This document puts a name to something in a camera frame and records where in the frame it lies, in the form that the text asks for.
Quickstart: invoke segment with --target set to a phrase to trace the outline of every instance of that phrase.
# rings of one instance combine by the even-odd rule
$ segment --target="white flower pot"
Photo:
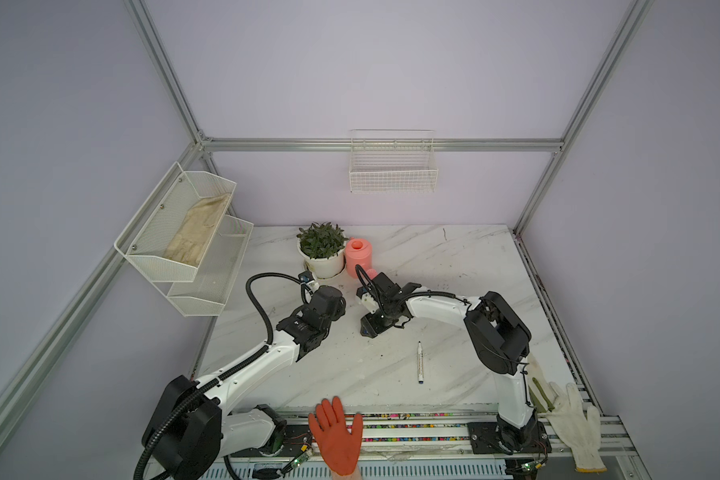
[[[307,262],[307,268],[315,275],[316,279],[326,279],[336,276],[344,270],[344,249],[342,248],[333,256],[328,258],[309,258],[309,255],[302,252],[302,242],[300,238],[296,239],[296,249],[298,254],[304,257]]]

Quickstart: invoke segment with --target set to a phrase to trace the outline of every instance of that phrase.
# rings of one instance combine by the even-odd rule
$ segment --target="metal bracket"
[[[621,473],[627,480],[650,480],[648,470],[643,464],[643,460],[638,456],[619,456],[616,457],[619,463]]]
[[[536,425],[537,427],[534,429],[531,437],[542,446],[529,444],[517,452],[516,455],[522,456],[528,453],[539,454],[552,451],[552,446],[550,445],[549,436],[547,435],[547,430],[544,428],[544,424],[538,422]],[[501,438],[498,434],[498,423],[470,422],[467,424],[467,428],[469,430],[469,442],[472,447],[472,453],[475,455],[511,454],[511,452],[508,452],[500,446]]]
[[[624,14],[624,18],[622,18],[621,24],[619,24],[613,40],[610,41],[610,45],[608,45],[608,49],[606,50],[603,59],[600,60],[600,65],[598,65],[595,75],[592,77],[592,80],[590,80],[590,84],[586,88],[584,96],[581,98],[579,105],[576,107],[574,116],[571,118],[567,128],[565,129],[565,134],[563,135],[563,145],[560,148],[559,154],[552,155],[552,158],[534,188],[534,192],[528,199],[528,203],[525,205],[525,208],[523,208],[523,213],[520,214],[518,224],[514,228],[516,235],[522,235],[528,227],[530,218],[534,216],[541,200],[544,198],[547,190],[552,185],[552,180],[554,180],[557,172],[560,171],[560,167],[563,166],[563,162],[565,161],[568,152],[574,146],[574,143],[578,138],[581,129],[584,127],[586,120],[589,118],[592,110],[594,110],[594,107],[600,99],[600,96],[603,94],[603,90],[608,84],[608,81],[613,76],[616,65],[624,56],[624,51],[626,50],[627,45],[635,36],[640,24],[643,23],[643,19],[652,4],[653,0],[633,0],[629,8],[626,10],[626,14]]]

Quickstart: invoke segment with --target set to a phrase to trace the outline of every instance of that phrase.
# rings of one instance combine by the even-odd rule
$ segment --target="beige cloth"
[[[203,198],[190,208],[163,257],[182,264],[199,266],[202,253],[208,248],[211,235],[224,215],[230,195]]]

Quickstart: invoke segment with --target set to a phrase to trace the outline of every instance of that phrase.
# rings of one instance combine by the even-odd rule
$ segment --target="lavender wall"
[[[720,1],[656,0],[524,238],[653,480],[720,478]]]
[[[120,0],[0,2],[0,393],[188,141]],[[0,480],[129,476],[207,321],[126,266]]]
[[[148,4],[212,137],[559,138],[629,0]]]

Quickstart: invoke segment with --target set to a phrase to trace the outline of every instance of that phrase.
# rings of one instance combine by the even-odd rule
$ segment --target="white cotton glove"
[[[594,405],[586,409],[581,405],[581,395],[576,385],[566,385],[566,392],[555,382],[549,384],[555,391],[554,409],[547,413],[557,437],[570,447],[574,454],[577,472],[604,472],[600,449],[600,410]]]

